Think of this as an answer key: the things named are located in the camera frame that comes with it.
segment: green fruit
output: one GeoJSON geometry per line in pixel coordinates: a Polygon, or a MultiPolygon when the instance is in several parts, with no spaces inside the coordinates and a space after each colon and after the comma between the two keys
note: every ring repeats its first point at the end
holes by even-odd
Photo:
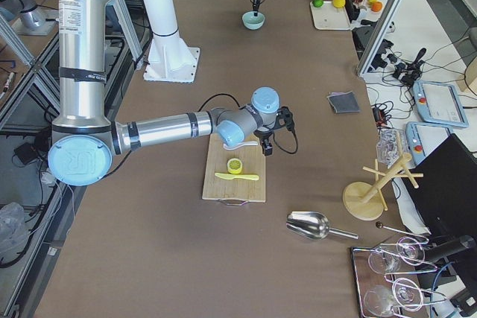
{"type": "Polygon", "coordinates": [[[314,7],[323,7],[324,1],[323,0],[313,0],[314,7]]]}

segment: yellow knife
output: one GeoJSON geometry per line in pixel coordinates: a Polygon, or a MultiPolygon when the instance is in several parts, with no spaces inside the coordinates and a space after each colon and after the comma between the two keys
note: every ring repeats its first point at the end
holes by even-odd
{"type": "Polygon", "coordinates": [[[215,173],[215,176],[225,180],[232,180],[232,179],[258,180],[259,179],[259,176],[256,174],[215,173]]]}

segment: brown table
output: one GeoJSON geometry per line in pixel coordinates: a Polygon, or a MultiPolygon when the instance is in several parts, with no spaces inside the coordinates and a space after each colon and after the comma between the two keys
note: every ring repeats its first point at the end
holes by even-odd
{"type": "MultiPolygon", "coordinates": [[[[298,154],[275,147],[267,202],[231,207],[200,198],[207,137],[138,150],[87,189],[35,317],[357,317],[350,247],[389,232],[341,201],[350,182],[372,182],[361,167],[373,164],[377,140],[351,33],[315,30],[310,0],[267,0],[259,31],[241,23],[248,0],[174,2],[182,38],[201,48],[195,82],[137,72],[118,121],[197,110],[218,92],[245,103],[271,86],[294,113],[298,154]],[[350,90],[361,112],[333,114],[328,93],[350,90]],[[293,210],[323,212],[361,238],[302,238],[285,227],[293,210]]],[[[290,133],[277,138],[293,148],[290,133]]],[[[388,205],[381,219],[400,226],[396,200],[388,205]]]]}

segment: small bowl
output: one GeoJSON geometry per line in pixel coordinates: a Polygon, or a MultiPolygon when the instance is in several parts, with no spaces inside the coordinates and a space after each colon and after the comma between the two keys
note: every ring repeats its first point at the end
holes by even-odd
{"type": "Polygon", "coordinates": [[[265,15],[257,13],[257,16],[253,15],[253,11],[249,11],[242,15],[241,20],[247,29],[256,30],[260,29],[265,22],[265,15]]]}

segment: black monitor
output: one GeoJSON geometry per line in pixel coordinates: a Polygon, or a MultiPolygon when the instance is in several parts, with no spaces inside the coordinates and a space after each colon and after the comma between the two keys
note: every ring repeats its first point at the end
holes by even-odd
{"type": "MultiPolygon", "coordinates": [[[[431,230],[431,239],[444,241],[472,236],[477,241],[477,159],[461,140],[451,134],[414,170],[423,173],[415,189],[404,180],[411,199],[424,223],[431,230]]],[[[467,249],[448,257],[465,284],[477,297],[477,249],[467,249]]]]}

